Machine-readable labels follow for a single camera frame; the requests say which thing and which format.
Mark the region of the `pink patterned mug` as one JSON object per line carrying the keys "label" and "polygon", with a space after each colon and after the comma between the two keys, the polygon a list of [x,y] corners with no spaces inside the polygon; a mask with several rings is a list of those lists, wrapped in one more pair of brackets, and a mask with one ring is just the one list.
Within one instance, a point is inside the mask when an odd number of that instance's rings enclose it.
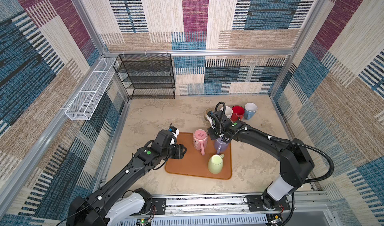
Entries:
{"label": "pink patterned mug", "polygon": [[207,132],[203,129],[196,130],[193,133],[193,144],[196,150],[200,151],[202,155],[205,155],[205,148],[208,144]]}

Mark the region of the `purple mug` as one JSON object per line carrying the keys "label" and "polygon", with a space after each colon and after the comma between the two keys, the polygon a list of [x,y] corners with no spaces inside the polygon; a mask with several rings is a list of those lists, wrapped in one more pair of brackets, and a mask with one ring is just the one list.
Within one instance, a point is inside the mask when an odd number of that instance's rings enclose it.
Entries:
{"label": "purple mug", "polygon": [[222,138],[218,138],[214,141],[214,148],[216,154],[222,154],[228,147],[230,143],[226,143]]}

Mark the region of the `beige speckled mug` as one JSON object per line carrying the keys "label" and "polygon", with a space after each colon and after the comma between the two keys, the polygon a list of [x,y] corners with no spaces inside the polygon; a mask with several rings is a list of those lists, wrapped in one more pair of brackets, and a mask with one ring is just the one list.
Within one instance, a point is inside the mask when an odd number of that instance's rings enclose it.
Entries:
{"label": "beige speckled mug", "polygon": [[205,110],[205,112],[204,112],[204,119],[206,120],[206,121],[209,121],[209,117],[210,117],[210,115],[212,114],[212,112],[214,112],[214,108],[213,107],[210,107],[210,108],[207,108],[206,110]]}

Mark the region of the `white mug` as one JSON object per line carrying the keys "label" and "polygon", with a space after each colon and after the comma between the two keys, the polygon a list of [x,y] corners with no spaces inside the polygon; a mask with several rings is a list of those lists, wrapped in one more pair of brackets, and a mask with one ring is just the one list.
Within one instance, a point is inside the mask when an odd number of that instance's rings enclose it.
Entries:
{"label": "white mug", "polygon": [[232,110],[232,108],[229,107],[229,106],[226,106],[226,107],[225,107],[225,115],[227,116],[227,118],[228,118],[228,119],[231,119],[232,114],[233,114],[233,110]]}

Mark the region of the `blue polka dot mug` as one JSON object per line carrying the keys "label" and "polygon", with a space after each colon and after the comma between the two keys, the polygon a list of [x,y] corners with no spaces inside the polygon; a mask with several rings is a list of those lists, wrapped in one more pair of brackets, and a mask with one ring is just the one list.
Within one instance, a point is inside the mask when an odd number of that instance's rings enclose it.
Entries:
{"label": "blue polka dot mug", "polygon": [[244,119],[250,120],[257,112],[258,107],[256,104],[249,102],[245,105],[244,109],[245,109]]}

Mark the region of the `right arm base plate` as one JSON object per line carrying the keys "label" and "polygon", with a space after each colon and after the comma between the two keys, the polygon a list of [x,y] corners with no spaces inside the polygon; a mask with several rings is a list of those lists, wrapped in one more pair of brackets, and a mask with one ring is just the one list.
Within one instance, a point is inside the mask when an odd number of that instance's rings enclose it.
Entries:
{"label": "right arm base plate", "polygon": [[284,196],[281,200],[276,203],[272,203],[272,208],[268,208],[264,201],[261,199],[262,194],[247,195],[244,198],[244,202],[248,205],[250,212],[272,212],[272,211],[290,211],[291,205],[289,199]]}

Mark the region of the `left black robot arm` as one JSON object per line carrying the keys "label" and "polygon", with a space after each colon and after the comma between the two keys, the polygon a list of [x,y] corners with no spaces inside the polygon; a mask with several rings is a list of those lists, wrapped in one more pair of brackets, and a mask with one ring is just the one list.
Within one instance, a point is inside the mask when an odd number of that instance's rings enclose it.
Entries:
{"label": "left black robot arm", "polygon": [[130,159],[128,164],[111,180],[89,196],[76,197],[69,207],[67,226],[107,226],[112,224],[109,210],[118,199],[151,170],[159,169],[158,164],[168,159],[182,159],[187,152],[184,145],[177,144],[178,129],[171,126],[161,130],[155,140],[150,140]]}

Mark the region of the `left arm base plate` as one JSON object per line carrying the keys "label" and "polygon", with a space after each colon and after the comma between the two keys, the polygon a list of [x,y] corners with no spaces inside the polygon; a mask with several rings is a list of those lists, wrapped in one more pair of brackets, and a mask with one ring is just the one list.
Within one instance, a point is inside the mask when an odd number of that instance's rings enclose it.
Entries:
{"label": "left arm base plate", "polygon": [[150,215],[152,216],[164,215],[166,212],[166,204],[167,204],[166,198],[153,198]]}

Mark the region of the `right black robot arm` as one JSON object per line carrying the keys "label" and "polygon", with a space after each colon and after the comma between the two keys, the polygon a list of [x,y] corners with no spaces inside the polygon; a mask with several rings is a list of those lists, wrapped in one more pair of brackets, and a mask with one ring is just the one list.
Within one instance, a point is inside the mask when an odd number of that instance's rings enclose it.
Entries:
{"label": "right black robot arm", "polygon": [[280,174],[263,192],[261,202],[266,210],[274,210],[287,194],[300,188],[315,167],[302,141],[280,139],[262,132],[243,121],[232,122],[222,111],[207,114],[212,140],[225,139],[252,145],[273,156],[280,162]]}

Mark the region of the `red mug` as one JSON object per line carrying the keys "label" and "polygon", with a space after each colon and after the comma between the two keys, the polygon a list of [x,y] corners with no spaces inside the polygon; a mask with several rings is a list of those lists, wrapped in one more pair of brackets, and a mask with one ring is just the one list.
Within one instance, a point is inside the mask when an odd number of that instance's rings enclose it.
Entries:
{"label": "red mug", "polygon": [[245,114],[245,109],[242,106],[234,106],[232,107],[232,115],[231,121],[236,122],[238,120],[242,120]]}

